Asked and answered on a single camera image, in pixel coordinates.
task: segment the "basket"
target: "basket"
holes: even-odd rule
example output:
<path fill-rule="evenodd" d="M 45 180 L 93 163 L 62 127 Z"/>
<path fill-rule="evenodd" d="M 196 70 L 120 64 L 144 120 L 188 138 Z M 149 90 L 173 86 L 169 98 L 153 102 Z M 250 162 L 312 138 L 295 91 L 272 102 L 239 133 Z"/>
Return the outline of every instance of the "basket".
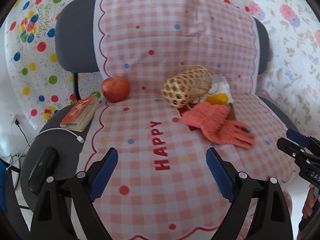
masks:
<path fill-rule="evenodd" d="M 175 108 L 181 108 L 209 91 L 212 78 L 202 66 L 192 66 L 163 84 L 164 100 Z"/>

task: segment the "white wall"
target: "white wall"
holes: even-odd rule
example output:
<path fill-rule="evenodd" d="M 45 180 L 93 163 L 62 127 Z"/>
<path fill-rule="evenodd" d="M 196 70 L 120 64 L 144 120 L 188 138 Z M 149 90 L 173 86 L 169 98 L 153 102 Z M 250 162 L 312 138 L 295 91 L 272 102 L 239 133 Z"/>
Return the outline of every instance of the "white wall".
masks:
<path fill-rule="evenodd" d="M 28 140 L 36 135 L 36 131 L 24 116 L 11 85 L 5 59 L 4 27 L 5 24 L 0 28 L 0 156 L 14 155 L 16 154 L 15 150 L 20 154 L 27 144 L 23 134 L 15 124 L 12 125 L 14 135 L 14 138 L 12 138 L 10 130 L 11 113 L 17 114 L 20 127 Z"/>

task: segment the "silver screw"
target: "silver screw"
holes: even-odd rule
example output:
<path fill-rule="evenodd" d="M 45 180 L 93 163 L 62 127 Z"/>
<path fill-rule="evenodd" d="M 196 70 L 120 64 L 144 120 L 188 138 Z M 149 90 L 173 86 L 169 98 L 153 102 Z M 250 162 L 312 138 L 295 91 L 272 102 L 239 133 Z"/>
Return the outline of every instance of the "silver screw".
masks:
<path fill-rule="evenodd" d="M 248 176 L 247 176 L 246 173 L 240 172 L 240 173 L 239 173 L 239 177 L 240 177 L 241 179 L 246 179 Z"/>
<path fill-rule="evenodd" d="M 79 179 L 84 178 L 84 176 L 85 176 L 85 172 L 84 172 L 84 171 L 80 171 L 80 172 L 78 172 L 78 174 L 77 174 L 77 177 L 78 177 Z"/>
<path fill-rule="evenodd" d="M 276 184 L 276 183 L 278 182 L 277 179 L 274 178 L 274 177 L 271 177 L 271 178 L 270 178 L 270 181 L 271 181 L 271 183 L 273 183 L 273 184 Z"/>
<path fill-rule="evenodd" d="M 48 178 L 47 178 L 47 182 L 48 182 L 48 183 L 53 182 L 53 177 L 48 177 Z"/>

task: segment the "orange glove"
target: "orange glove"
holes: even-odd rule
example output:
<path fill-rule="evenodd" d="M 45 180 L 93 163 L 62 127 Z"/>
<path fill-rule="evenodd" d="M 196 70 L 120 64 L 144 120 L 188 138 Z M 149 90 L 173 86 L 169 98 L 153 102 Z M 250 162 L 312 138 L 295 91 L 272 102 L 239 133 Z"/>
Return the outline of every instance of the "orange glove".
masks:
<path fill-rule="evenodd" d="M 249 127 L 239 121 L 229 121 L 228 107 L 202 102 L 183 114 L 183 122 L 198 127 L 204 136 L 217 144 L 233 144 L 245 149 L 255 146 L 254 135 L 243 129 Z"/>

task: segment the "orange book cover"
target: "orange book cover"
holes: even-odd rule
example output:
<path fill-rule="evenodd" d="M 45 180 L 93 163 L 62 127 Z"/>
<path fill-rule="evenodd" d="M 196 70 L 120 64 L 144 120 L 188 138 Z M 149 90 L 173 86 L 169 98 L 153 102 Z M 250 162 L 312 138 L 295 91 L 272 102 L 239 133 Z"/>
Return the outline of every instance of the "orange book cover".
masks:
<path fill-rule="evenodd" d="M 85 107 L 94 99 L 95 95 L 91 95 L 85 99 L 79 100 L 62 119 L 60 124 L 66 124 L 74 121 L 79 114 L 85 109 Z"/>

